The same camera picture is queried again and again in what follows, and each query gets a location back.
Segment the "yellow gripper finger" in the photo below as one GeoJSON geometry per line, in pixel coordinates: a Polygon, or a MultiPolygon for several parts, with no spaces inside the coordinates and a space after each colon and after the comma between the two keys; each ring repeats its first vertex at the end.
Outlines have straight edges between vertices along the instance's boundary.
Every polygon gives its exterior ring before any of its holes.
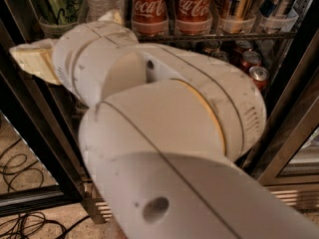
{"type": "Polygon", "coordinates": [[[123,26],[123,18],[119,9],[111,9],[98,18],[101,23],[118,24],[123,26]]]}
{"type": "Polygon", "coordinates": [[[52,64],[52,53],[57,39],[44,39],[10,48],[9,53],[19,67],[47,83],[61,85],[52,64]]]}

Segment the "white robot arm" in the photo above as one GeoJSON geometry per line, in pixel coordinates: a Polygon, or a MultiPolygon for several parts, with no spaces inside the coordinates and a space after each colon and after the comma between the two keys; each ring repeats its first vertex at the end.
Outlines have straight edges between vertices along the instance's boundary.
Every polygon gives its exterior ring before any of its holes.
{"type": "Polygon", "coordinates": [[[101,20],[11,55],[85,104],[81,154],[127,239],[319,239],[236,165],[266,126],[261,93],[236,67],[101,20]]]}

